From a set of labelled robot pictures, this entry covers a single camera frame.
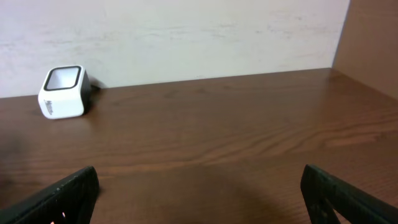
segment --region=white cube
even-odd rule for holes
[[[48,119],[80,116],[90,103],[90,81],[81,65],[53,68],[47,74],[38,101]]]

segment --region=wooden table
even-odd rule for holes
[[[398,102],[330,69],[101,91],[82,117],[0,100],[0,208],[87,165],[92,223],[310,223],[316,164],[398,206]]]

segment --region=white wall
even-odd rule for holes
[[[348,0],[0,0],[0,97],[81,64],[107,87],[330,67]]]

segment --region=wall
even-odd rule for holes
[[[107,87],[331,67],[348,0],[0,0],[0,97],[81,64]]]
[[[398,99],[398,1],[351,1],[333,68]]]

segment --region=white device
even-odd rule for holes
[[[48,119],[82,115],[90,103],[90,81],[81,65],[56,67],[49,71],[38,101]]]

